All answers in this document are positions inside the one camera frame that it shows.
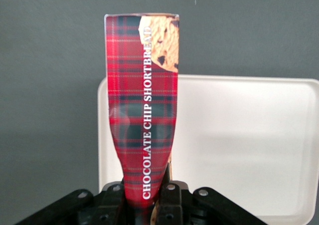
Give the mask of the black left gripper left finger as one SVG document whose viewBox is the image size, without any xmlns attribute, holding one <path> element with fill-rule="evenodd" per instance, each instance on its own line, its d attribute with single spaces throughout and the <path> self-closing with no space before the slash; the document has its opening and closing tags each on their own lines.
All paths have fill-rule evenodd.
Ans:
<svg viewBox="0 0 319 225">
<path fill-rule="evenodd" d="M 75 190 L 19 221 L 19 225 L 125 225 L 122 182 L 111 182 L 98 195 Z"/>
</svg>

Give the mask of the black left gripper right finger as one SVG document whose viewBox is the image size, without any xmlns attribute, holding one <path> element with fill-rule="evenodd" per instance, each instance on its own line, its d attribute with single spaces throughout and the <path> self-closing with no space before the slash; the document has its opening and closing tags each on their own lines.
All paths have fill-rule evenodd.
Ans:
<svg viewBox="0 0 319 225">
<path fill-rule="evenodd" d="M 157 207 L 157 225 L 264 225 L 244 208 L 216 190 L 202 187 L 191 193 L 186 183 L 162 186 Z"/>
</svg>

